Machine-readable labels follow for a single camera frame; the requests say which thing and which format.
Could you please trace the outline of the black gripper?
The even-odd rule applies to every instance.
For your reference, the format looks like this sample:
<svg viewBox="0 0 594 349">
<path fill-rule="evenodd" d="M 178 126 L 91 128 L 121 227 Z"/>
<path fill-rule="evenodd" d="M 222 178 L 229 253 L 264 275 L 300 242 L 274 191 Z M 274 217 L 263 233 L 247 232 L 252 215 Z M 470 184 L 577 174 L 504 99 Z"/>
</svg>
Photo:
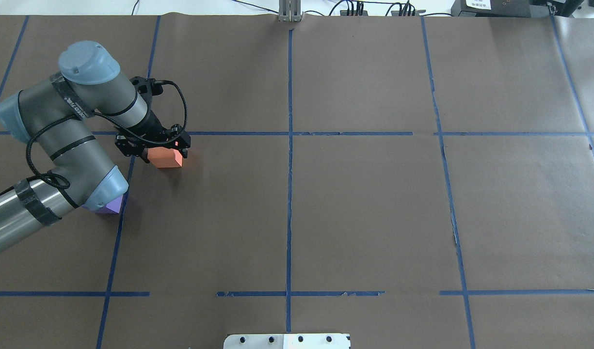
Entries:
<svg viewBox="0 0 594 349">
<path fill-rule="evenodd" d="M 125 157 L 149 161 L 149 148 L 166 147 L 178 151 L 184 159 L 188 158 L 191 147 L 191 137 L 188 132 L 179 124 L 167 130 L 153 111 L 146 113 L 138 124 L 127 128 L 118 127 L 117 130 L 119 133 L 114 139 L 114 144 Z"/>
</svg>

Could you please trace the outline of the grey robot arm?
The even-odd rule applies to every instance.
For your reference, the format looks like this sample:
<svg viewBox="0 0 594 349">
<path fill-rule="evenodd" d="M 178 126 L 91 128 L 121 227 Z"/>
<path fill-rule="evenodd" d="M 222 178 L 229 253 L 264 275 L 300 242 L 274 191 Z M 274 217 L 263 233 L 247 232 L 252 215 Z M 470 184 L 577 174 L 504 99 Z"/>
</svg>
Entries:
<svg viewBox="0 0 594 349">
<path fill-rule="evenodd" d="M 0 253 L 62 220 L 78 207 L 97 212 L 128 191 L 128 181 L 86 125 L 109 121 L 126 157 L 148 162 L 151 148 L 191 147 L 182 125 L 162 126 L 151 109 L 169 80 L 128 76 L 104 46 L 71 44 L 58 57 L 57 73 L 0 103 L 0 123 L 25 145 L 32 172 L 0 193 Z"/>
</svg>

